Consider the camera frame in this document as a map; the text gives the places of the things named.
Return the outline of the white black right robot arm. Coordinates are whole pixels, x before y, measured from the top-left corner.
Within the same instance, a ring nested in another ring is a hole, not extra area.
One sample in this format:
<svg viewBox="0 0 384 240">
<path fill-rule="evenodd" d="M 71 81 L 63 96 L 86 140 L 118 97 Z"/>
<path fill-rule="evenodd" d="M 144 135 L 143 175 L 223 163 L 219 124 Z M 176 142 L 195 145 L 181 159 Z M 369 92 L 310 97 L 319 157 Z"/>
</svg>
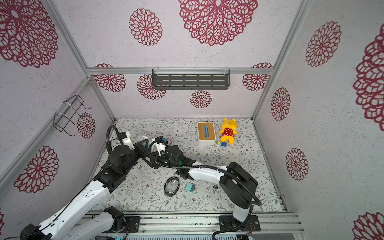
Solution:
<svg viewBox="0 0 384 240">
<path fill-rule="evenodd" d="M 244 222 L 252 213 L 252 206 L 261 206 L 256 196 L 257 180 L 238 163 L 214 167 L 187 158 L 178 146 L 170 146 L 160 151 L 158 157 L 151 157 L 156 164 L 176 169 L 177 174 L 185 180 L 205 181 L 220 186 L 235 205 L 233 219 Z"/>
</svg>

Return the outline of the black rimmed round lid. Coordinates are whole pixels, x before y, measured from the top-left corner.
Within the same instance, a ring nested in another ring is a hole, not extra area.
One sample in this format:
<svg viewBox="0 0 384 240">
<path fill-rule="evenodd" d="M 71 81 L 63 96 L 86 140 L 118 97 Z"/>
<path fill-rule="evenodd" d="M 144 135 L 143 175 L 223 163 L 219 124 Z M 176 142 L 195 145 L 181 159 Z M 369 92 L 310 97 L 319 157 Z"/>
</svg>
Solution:
<svg viewBox="0 0 384 240">
<path fill-rule="evenodd" d="M 180 188 L 180 180 L 177 177 L 171 177 L 167 179 L 164 185 L 165 195 L 168 197 L 173 197 L 176 195 Z"/>
</svg>

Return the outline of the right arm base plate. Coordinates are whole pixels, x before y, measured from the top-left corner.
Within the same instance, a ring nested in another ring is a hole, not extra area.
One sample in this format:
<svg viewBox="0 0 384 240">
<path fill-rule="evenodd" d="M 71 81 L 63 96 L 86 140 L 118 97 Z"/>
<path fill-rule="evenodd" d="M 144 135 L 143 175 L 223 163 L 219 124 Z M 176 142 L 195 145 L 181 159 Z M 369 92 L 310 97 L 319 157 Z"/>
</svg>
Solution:
<svg viewBox="0 0 384 240">
<path fill-rule="evenodd" d="M 221 215 L 219 216 L 219 225 L 221 231 L 233 229 L 232 232 L 259 232 L 261 230 L 259 218 L 256 215 L 250 215 L 245 223 L 236 220 L 233 216 Z"/>
</svg>

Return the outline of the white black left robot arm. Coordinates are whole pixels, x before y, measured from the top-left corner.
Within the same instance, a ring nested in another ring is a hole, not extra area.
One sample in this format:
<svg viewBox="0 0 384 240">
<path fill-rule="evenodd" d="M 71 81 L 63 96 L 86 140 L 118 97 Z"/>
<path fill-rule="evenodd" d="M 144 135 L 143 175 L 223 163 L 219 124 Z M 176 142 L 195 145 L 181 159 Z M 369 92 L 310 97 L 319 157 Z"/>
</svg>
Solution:
<svg viewBox="0 0 384 240">
<path fill-rule="evenodd" d="M 101 200 L 123 183 L 141 158 L 148 155 L 149 142 L 140 141 L 132 148 L 119 145 L 109 154 L 103 169 L 65 207 L 37 226 L 29 224 L 21 231 L 22 240 L 93 240 L 104 232 L 131 230 L 124 214 L 108 207 L 97 217 L 77 226 L 77 222 Z"/>
</svg>

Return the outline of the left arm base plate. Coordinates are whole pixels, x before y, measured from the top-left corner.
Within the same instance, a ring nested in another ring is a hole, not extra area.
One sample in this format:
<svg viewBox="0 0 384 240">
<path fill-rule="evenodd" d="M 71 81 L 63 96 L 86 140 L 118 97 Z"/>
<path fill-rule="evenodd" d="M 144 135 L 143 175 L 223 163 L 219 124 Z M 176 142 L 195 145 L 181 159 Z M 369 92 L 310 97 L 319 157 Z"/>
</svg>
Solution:
<svg viewBox="0 0 384 240">
<path fill-rule="evenodd" d="M 123 224 L 123 230 L 122 233 L 137 233 L 139 231 L 140 226 L 140 217 L 133 217 L 133 216 L 124 216 L 124 224 Z"/>
</svg>

